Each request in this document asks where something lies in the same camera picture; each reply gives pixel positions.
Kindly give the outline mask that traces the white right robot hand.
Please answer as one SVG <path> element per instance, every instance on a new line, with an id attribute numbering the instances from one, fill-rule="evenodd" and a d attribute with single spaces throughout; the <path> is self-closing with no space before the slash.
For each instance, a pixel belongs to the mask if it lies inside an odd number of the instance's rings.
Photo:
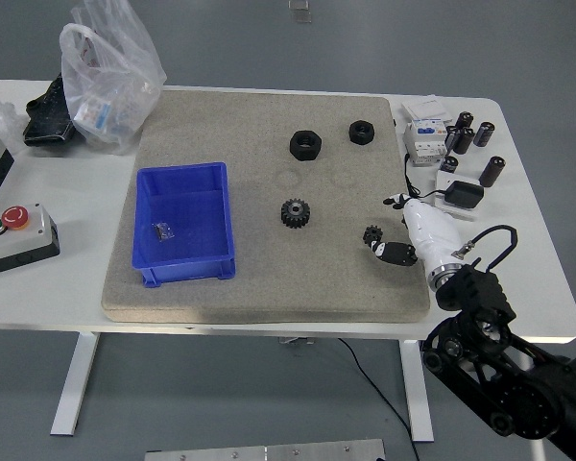
<path id="1" fill-rule="evenodd" d="M 383 262 L 409 267 L 422 262 L 429 278 L 458 271 L 463 263 L 455 253 L 463 243 L 454 219 L 440 209 L 406 194 L 396 194 L 384 201 L 403 213 L 409 244 L 383 242 L 382 229 L 366 228 L 363 241 Z"/>

